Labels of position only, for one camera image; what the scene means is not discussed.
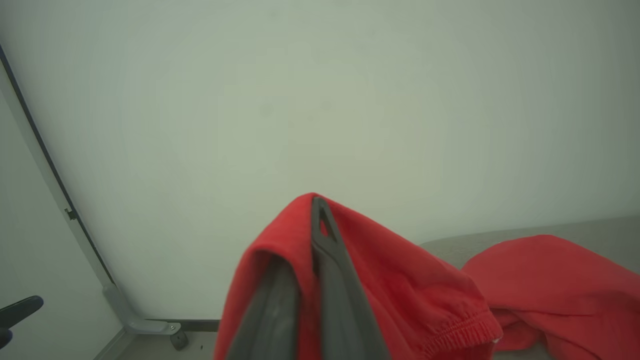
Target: red towel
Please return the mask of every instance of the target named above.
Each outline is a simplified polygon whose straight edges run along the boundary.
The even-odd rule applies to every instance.
[[[298,359],[321,359],[320,288],[311,256],[313,193],[290,203],[244,253],[227,295],[214,358],[227,354],[269,254],[301,288]],[[474,283],[382,225],[327,199],[393,359],[490,359],[502,336]]]
[[[640,359],[640,276],[594,252],[538,235],[495,245],[462,271],[502,325],[498,351],[541,340],[557,360]]]

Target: crumpled red clothing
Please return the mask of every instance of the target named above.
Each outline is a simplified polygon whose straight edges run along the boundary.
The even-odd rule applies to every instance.
[[[271,254],[291,264],[300,285],[298,359],[322,358],[311,251],[315,196],[295,199],[245,251],[227,295],[215,359],[225,358]],[[393,359],[491,359],[502,331],[467,275],[375,221],[327,202]]]
[[[531,236],[490,247],[462,271],[502,326],[498,351],[540,340],[557,360],[640,359],[640,275],[594,252]]]

